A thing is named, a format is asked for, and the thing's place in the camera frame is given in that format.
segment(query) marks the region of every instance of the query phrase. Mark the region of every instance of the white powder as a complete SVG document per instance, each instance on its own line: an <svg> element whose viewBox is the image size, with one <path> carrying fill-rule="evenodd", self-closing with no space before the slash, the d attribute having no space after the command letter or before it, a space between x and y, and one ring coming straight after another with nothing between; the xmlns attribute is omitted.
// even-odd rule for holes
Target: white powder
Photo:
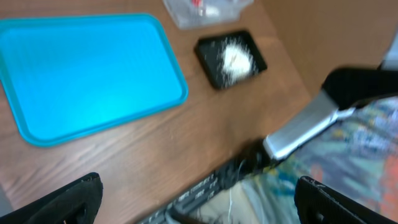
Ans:
<svg viewBox="0 0 398 224"><path fill-rule="evenodd" d="M237 43L228 44L222 53L223 72L229 84L246 78L252 70L252 55Z"/></svg>

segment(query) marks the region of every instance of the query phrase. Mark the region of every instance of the white string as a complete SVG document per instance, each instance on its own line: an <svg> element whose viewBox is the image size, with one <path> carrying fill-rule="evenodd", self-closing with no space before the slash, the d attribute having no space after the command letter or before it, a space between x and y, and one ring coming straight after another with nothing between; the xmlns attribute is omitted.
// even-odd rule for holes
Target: white string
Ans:
<svg viewBox="0 0 398 224"><path fill-rule="evenodd" d="M243 166L243 164L244 164L245 162L246 162L246 160L244 159L244 160L242 160L241 164L239 165L238 174L237 174L237 176L236 176L236 181L239 180L239 173L240 173L241 168L242 168L242 166ZM232 202L232 187L231 187L231 188L229 189L229 210L228 210L228 223L229 223L229 224L231 224L231 210L232 210L232 204L233 204L233 202Z"/></svg>

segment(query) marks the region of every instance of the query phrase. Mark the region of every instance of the silver metal bracket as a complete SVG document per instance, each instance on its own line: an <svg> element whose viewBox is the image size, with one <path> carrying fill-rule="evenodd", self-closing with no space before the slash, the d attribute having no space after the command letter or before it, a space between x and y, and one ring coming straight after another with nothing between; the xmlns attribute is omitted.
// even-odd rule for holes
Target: silver metal bracket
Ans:
<svg viewBox="0 0 398 224"><path fill-rule="evenodd" d="M299 114L284 127L268 135L263 146L273 161L286 159L298 147L321 133L337 120L347 118L355 108L339 111L338 105L321 90Z"/></svg>

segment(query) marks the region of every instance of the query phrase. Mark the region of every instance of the clear plastic container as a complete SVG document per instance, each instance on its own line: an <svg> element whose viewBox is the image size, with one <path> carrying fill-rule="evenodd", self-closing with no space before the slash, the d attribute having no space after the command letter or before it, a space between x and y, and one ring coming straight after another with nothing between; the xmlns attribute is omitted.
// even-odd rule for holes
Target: clear plastic container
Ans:
<svg viewBox="0 0 398 224"><path fill-rule="evenodd" d="M254 0L163 0L180 29L210 26L239 19Z"/></svg>

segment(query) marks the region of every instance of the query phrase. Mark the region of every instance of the red object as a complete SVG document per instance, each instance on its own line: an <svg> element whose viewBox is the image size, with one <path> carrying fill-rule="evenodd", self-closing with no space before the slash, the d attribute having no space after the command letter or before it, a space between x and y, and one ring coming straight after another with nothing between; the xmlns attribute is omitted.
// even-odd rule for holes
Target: red object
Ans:
<svg viewBox="0 0 398 224"><path fill-rule="evenodd" d="M199 7L201 5L201 0L192 0L192 4L196 7Z"/></svg>

